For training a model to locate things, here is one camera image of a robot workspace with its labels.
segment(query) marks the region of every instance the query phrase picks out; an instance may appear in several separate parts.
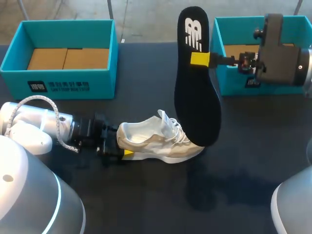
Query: insole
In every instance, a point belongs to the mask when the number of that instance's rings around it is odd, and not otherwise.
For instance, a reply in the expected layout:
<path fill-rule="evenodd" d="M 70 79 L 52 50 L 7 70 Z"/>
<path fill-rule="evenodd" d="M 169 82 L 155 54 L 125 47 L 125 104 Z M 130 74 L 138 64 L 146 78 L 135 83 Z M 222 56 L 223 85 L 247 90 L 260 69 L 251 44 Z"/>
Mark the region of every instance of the insole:
<path fill-rule="evenodd" d="M 209 51 L 209 22 L 203 9 L 184 9 L 177 25 L 178 68 L 175 111 L 188 139 L 210 146 L 221 127 L 221 106 L 206 66 L 191 65 L 192 52 Z"/>

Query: blue cardboard box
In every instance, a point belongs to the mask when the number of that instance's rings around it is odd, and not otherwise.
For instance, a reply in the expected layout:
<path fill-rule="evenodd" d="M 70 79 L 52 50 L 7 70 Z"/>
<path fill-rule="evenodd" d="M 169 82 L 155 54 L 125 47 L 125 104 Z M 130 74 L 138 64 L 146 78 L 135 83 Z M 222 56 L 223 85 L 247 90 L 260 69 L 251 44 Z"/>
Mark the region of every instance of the blue cardboard box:
<path fill-rule="evenodd" d="M 263 25 L 262 16 L 215 18 L 210 50 L 226 56 L 225 45 L 259 44 L 260 39 L 255 40 L 253 32 L 256 28 L 262 29 Z M 312 44 L 312 25 L 307 17 L 284 16 L 281 42 L 309 48 Z M 254 83 L 253 75 L 240 74 L 237 67 L 218 66 L 216 75 L 223 96 L 302 93 L 301 87 Z"/>
<path fill-rule="evenodd" d="M 27 70 L 35 48 L 109 49 L 107 69 Z M 20 23 L 0 67 L 15 99 L 112 99 L 118 42 L 113 20 L 43 20 Z"/>

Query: black logo on box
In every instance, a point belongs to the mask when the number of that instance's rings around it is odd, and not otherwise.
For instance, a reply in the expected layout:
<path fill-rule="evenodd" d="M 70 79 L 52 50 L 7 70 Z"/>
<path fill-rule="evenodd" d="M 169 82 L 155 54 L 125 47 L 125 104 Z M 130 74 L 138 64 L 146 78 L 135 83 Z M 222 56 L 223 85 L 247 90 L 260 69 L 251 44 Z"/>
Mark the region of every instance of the black logo on box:
<path fill-rule="evenodd" d="M 29 85 L 31 92 L 34 93 L 48 92 L 43 81 L 28 81 L 27 83 Z"/>
<path fill-rule="evenodd" d="M 254 79 L 254 77 L 248 77 L 245 88 L 259 88 L 261 83 Z"/>

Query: shoe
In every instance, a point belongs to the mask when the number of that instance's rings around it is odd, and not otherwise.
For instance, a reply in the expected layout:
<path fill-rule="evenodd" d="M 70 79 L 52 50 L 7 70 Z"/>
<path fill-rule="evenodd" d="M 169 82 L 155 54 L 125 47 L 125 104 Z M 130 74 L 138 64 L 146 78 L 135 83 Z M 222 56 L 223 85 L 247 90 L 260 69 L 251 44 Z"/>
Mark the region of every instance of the shoe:
<path fill-rule="evenodd" d="M 179 163 L 198 155 L 204 147 L 193 144 L 174 118 L 158 110 L 161 118 L 153 116 L 140 123 L 122 123 L 117 130 L 120 148 L 133 151 L 124 160 L 158 158 L 166 163 Z"/>

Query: gray floor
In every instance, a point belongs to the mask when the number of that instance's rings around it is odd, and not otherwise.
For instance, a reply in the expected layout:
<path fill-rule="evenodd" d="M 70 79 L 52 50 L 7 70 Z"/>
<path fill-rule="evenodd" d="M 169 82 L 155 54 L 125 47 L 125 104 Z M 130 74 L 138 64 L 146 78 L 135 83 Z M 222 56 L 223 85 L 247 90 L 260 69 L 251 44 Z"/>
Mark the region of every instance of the gray floor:
<path fill-rule="evenodd" d="M 112 0 L 118 39 L 126 42 L 176 40 L 178 15 L 198 5 L 214 17 L 257 16 L 265 13 L 292 15 L 298 0 Z M 108 19 L 106 0 L 23 0 L 31 20 Z M 299 15 L 312 20 L 312 1 L 303 0 Z M 17 0 L 0 0 L 0 44 L 9 44 L 23 20 Z"/>

